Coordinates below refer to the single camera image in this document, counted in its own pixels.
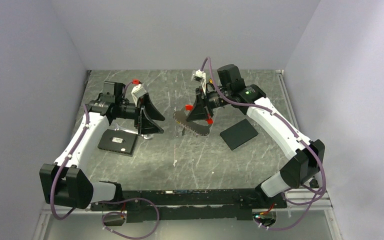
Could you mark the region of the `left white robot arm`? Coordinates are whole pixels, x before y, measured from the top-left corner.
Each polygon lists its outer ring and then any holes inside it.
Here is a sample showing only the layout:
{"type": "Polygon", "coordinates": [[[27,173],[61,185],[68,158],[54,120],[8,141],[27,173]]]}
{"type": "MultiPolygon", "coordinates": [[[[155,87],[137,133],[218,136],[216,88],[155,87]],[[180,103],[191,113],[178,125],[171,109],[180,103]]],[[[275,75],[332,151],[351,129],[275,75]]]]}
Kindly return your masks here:
{"type": "Polygon", "coordinates": [[[115,119],[133,120],[140,135],[164,132],[157,122],[164,121],[165,117],[153,105],[148,86],[137,79],[131,84],[134,85],[132,100],[125,96],[127,85],[105,81],[97,99],[83,105],[81,123],[65,150],[53,163],[45,163],[39,170],[47,204],[85,209],[91,203],[104,202],[111,210],[123,205],[124,196],[119,183],[91,182],[83,169],[115,119]]]}

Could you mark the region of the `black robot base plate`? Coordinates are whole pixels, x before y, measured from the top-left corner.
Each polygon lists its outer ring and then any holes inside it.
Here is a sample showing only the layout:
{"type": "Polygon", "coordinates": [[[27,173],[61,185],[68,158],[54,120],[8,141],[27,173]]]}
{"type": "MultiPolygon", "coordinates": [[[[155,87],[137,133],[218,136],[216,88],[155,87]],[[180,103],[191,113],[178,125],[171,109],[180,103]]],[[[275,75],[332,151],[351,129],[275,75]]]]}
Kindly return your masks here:
{"type": "Polygon", "coordinates": [[[160,220],[236,219],[250,221],[259,210],[285,209],[281,194],[265,197],[254,188],[195,190],[124,190],[108,203],[93,203],[91,211],[126,211],[128,223],[160,220]]]}

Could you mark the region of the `silver open-end wrench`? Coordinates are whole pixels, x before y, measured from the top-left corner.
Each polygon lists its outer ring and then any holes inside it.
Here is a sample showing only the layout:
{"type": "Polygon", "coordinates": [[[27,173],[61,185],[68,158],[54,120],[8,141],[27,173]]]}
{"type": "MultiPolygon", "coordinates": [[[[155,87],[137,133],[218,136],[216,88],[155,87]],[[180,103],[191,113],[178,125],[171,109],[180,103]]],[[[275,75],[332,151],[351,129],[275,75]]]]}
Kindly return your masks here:
{"type": "Polygon", "coordinates": [[[116,122],[113,122],[108,128],[114,131],[122,131],[130,134],[135,134],[135,135],[138,135],[139,137],[142,137],[145,140],[150,140],[154,136],[153,134],[139,134],[138,130],[133,130],[130,128],[123,127],[116,122]]]}

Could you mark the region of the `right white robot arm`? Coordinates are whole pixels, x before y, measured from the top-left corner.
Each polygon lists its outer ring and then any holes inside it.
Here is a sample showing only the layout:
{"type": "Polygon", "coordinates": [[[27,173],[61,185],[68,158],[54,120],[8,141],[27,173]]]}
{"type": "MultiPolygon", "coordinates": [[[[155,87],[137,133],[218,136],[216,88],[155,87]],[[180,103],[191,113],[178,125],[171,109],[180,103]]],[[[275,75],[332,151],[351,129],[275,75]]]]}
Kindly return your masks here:
{"type": "Polygon", "coordinates": [[[176,111],[174,119],[197,135],[207,136],[213,124],[214,110],[231,105],[259,124],[274,139],[289,161],[256,187],[255,200],[262,208],[269,207],[276,195],[297,189],[317,174],[325,186],[324,143],[311,140],[292,126],[260,87],[245,84],[236,65],[220,67],[217,73],[221,85],[208,81],[202,68],[193,71],[192,80],[200,83],[195,90],[195,102],[176,111]]]}

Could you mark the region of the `black box with label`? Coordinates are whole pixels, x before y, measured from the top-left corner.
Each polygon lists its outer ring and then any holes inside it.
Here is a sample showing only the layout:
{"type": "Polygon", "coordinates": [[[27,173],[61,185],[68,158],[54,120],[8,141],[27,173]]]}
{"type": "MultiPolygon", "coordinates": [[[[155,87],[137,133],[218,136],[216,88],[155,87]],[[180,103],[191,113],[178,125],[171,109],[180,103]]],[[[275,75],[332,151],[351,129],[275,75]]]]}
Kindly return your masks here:
{"type": "Polygon", "coordinates": [[[132,156],[138,135],[120,130],[107,129],[97,147],[100,150],[110,151],[126,156],[132,156]]]}

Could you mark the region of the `black flat rectangular pad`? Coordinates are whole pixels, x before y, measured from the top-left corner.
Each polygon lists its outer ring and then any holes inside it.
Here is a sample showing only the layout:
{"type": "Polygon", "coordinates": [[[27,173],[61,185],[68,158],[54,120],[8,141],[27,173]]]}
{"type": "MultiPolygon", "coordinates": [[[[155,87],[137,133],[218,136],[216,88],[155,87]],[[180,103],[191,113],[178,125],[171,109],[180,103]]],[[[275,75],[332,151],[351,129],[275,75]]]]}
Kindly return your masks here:
{"type": "Polygon", "coordinates": [[[232,125],[220,133],[220,137],[226,143],[231,151],[245,144],[249,140],[256,137],[259,133],[247,120],[243,119],[240,122],[232,125]]]}

